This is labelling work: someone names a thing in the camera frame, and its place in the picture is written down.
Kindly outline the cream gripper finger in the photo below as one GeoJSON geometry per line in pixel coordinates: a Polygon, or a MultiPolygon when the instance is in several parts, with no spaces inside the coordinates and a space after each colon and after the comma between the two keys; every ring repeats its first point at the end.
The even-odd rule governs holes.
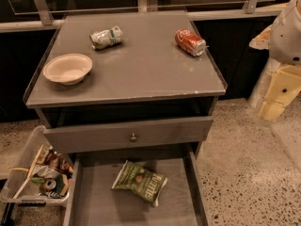
{"type": "Polygon", "coordinates": [[[272,26],[269,25],[265,29],[263,29],[263,31],[258,36],[251,40],[249,46],[253,49],[268,50],[271,28],[272,26]]]}
{"type": "Polygon", "coordinates": [[[258,117],[275,121],[301,92],[301,68],[286,65],[272,74],[258,117]]]}

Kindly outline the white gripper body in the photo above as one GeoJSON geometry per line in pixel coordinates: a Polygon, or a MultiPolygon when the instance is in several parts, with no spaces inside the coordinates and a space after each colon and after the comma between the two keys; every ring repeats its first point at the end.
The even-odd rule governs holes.
{"type": "Polygon", "coordinates": [[[301,65],[301,0],[291,0],[274,20],[269,54],[280,63],[301,65]]]}

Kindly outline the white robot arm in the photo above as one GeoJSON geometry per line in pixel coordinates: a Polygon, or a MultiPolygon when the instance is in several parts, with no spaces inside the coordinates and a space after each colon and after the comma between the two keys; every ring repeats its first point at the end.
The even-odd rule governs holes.
{"type": "Polygon", "coordinates": [[[276,121],[301,90],[301,0],[288,2],[249,46],[269,52],[249,103],[260,119],[276,121]]]}

